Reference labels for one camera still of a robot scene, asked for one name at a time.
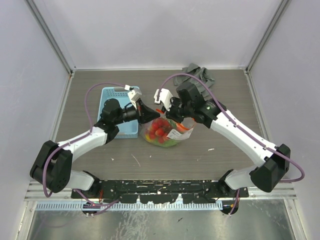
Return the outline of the clear zip top bag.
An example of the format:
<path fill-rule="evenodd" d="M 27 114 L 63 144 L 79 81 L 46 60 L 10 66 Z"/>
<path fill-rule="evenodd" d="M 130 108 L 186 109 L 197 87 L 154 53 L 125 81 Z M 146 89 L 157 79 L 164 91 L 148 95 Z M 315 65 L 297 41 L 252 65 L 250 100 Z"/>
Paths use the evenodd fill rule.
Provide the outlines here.
<path fill-rule="evenodd" d="M 150 144 L 159 147 L 172 147 L 190 138 L 196 122 L 185 118 L 182 123 L 168 119 L 163 111 L 156 109 L 160 117 L 142 125 L 141 137 Z"/>

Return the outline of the blue plastic basket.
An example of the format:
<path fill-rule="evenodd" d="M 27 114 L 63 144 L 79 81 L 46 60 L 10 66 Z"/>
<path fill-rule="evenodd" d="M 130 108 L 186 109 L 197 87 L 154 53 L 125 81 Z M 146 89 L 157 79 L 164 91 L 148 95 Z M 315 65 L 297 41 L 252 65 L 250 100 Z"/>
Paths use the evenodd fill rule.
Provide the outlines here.
<path fill-rule="evenodd" d="M 123 87 L 104 87 L 101 90 L 97 120 L 101 118 L 104 103 L 109 99 L 118 100 L 121 108 L 124 108 L 127 104 L 130 103 L 128 91 L 126 91 Z M 137 120 L 119 124 L 118 128 L 119 133 L 116 135 L 116 139 L 135 139 L 138 137 L 139 123 Z"/>

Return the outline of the red strawberry cluster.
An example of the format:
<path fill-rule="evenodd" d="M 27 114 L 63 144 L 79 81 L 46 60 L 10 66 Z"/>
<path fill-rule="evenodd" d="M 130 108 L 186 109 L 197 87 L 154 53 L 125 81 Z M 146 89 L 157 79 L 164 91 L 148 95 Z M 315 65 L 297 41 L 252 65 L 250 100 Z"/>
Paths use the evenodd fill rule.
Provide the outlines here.
<path fill-rule="evenodd" d="M 168 138 L 168 134 L 171 130 L 175 129 L 175 124 L 171 120 L 167 120 L 166 118 L 159 117 L 147 127 L 145 135 L 149 135 L 150 140 L 146 140 L 149 143 L 152 143 L 156 138 Z"/>

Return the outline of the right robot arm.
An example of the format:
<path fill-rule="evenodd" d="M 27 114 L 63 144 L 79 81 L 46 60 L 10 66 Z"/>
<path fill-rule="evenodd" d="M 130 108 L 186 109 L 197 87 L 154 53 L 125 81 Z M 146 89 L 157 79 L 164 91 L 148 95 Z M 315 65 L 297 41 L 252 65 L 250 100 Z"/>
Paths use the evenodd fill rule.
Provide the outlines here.
<path fill-rule="evenodd" d="M 241 170 L 229 170 L 218 181 L 219 191 L 231 197 L 238 189 L 257 187 L 270 193 L 288 172 L 291 150 L 285 144 L 275 146 L 238 121 L 216 99 L 205 100 L 193 83 L 180 85 L 174 97 L 167 89 L 154 96 L 155 103 L 163 104 L 167 118 L 178 123 L 192 118 L 196 123 L 221 134 L 253 162 L 253 166 Z"/>

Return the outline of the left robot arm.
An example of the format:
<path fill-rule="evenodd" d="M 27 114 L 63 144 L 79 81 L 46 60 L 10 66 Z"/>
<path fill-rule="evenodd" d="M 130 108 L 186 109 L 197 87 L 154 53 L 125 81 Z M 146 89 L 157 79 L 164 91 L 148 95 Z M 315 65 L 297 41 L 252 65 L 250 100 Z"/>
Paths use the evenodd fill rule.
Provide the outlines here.
<path fill-rule="evenodd" d="M 159 117 L 160 114 L 146 106 L 141 99 L 124 108 L 115 98 L 108 99 L 104 103 L 100 119 L 90 130 L 59 143 L 46 141 L 30 170 L 30 176 L 42 184 L 47 198 L 65 188 L 82 190 L 88 198 L 95 198 L 100 193 L 98 178 L 87 171 L 72 170 L 73 162 L 112 141 L 119 133 L 120 124 L 131 121 L 146 124 Z"/>

